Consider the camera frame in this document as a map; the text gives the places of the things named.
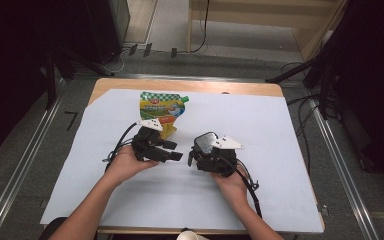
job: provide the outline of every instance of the green and yellow package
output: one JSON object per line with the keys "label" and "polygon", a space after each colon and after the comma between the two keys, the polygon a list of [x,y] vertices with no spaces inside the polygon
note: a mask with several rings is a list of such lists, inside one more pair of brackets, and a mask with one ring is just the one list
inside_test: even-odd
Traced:
{"label": "green and yellow package", "polygon": [[176,119],[185,112],[185,102],[188,97],[179,94],[142,92],[140,95],[140,117],[142,120],[158,118],[163,131],[161,138],[167,139],[176,127]]}

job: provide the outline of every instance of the forearm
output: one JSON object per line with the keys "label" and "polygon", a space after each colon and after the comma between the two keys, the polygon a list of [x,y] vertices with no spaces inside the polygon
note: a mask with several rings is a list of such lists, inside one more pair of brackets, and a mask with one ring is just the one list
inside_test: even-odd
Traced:
{"label": "forearm", "polygon": [[50,239],[93,239],[114,189],[101,178]]}
{"label": "forearm", "polygon": [[255,213],[248,203],[232,204],[232,208],[253,240],[283,239]]}

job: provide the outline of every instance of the white paper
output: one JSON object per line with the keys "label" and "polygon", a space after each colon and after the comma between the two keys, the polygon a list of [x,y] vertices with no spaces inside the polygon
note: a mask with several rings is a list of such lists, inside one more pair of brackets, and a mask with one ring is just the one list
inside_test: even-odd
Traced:
{"label": "white paper", "polygon": [[[104,173],[106,158],[138,121],[141,90],[110,90],[87,107],[41,223],[68,216]],[[276,231],[323,232],[323,223],[283,97],[176,92],[189,96],[169,140],[183,153],[126,181],[111,196],[101,226],[242,230],[208,173],[189,167],[193,140],[215,132],[240,142],[237,158],[260,188],[264,220]],[[133,137],[133,128],[126,139]]]}

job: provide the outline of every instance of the person's left arm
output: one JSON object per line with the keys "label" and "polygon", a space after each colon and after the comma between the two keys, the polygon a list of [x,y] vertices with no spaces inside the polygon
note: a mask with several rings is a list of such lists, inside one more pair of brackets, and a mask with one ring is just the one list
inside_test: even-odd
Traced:
{"label": "person's left arm", "polygon": [[157,164],[156,161],[138,161],[131,146],[123,147],[83,202],[50,239],[93,239],[115,188],[138,172]]}

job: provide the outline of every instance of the person's right arm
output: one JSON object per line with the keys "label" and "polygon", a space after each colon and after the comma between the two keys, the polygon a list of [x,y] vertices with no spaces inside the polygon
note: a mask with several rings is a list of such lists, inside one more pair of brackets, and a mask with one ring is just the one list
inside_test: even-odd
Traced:
{"label": "person's right arm", "polygon": [[[239,167],[238,170],[245,175],[242,168]],[[227,178],[215,173],[211,176],[253,240],[283,239],[249,206],[247,189],[238,173]]]}

